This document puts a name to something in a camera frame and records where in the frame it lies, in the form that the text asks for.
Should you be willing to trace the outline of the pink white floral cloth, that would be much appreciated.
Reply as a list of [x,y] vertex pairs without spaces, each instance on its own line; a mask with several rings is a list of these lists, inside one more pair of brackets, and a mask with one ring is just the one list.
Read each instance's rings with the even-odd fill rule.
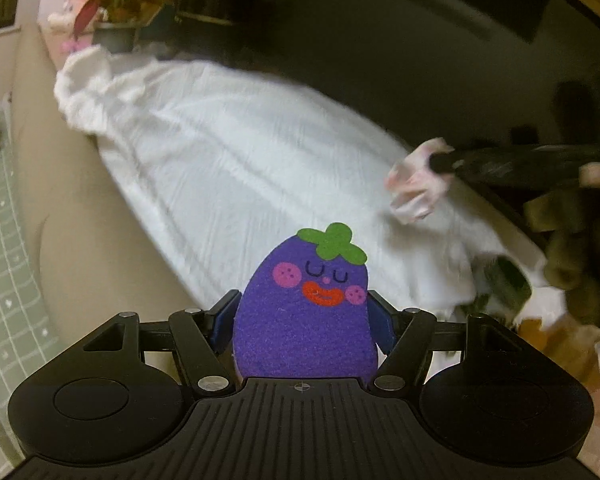
[[437,174],[430,168],[430,158],[452,151],[442,138],[430,139],[390,169],[385,187],[392,196],[391,212],[401,224],[429,216],[449,191],[454,176]]

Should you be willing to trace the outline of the purple felt eggplant sponge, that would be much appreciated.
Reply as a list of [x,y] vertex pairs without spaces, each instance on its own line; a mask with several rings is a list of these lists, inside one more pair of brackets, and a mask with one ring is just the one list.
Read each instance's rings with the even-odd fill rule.
[[258,266],[234,317],[241,378],[358,378],[369,382],[378,351],[368,317],[367,256],[334,222],[303,228]]

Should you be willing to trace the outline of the white fringed table cloth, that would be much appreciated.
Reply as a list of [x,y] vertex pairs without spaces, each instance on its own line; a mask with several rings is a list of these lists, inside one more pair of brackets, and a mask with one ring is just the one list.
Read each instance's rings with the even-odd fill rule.
[[446,318],[475,296],[471,261],[497,254],[531,284],[524,316],[551,323],[564,313],[539,248],[463,183],[427,218],[397,222],[384,181],[405,148],[311,88],[92,47],[68,58],[54,93],[68,125],[94,136],[136,218],[201,306],[245,287],[298,230],[342,222],[366,252],[370,287],[398,308]]

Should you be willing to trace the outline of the green checkered floor mat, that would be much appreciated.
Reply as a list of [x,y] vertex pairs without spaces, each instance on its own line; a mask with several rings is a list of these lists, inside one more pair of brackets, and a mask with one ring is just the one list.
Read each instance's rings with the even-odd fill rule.
[[9,133],[9,105],[0,103],[0,479],[22,460],[8,422],[9,398],[62,349],[23,240]]

